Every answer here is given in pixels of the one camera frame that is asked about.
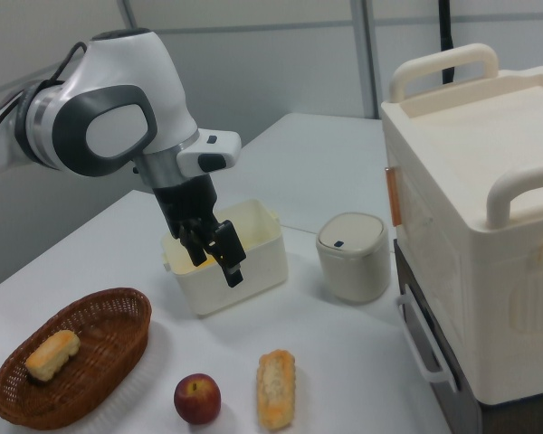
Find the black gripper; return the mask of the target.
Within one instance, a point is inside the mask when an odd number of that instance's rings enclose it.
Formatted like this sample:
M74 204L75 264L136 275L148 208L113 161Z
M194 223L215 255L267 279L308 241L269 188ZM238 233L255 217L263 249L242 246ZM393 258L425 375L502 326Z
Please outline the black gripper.
M241 263L246 259L233 223L218 224L214 217L217 194L210 175L200 175L183 183L154 188L153 193L166 218L172 236L179 239L194 266L206 261L204 246L224 273L230 288L243 281Z

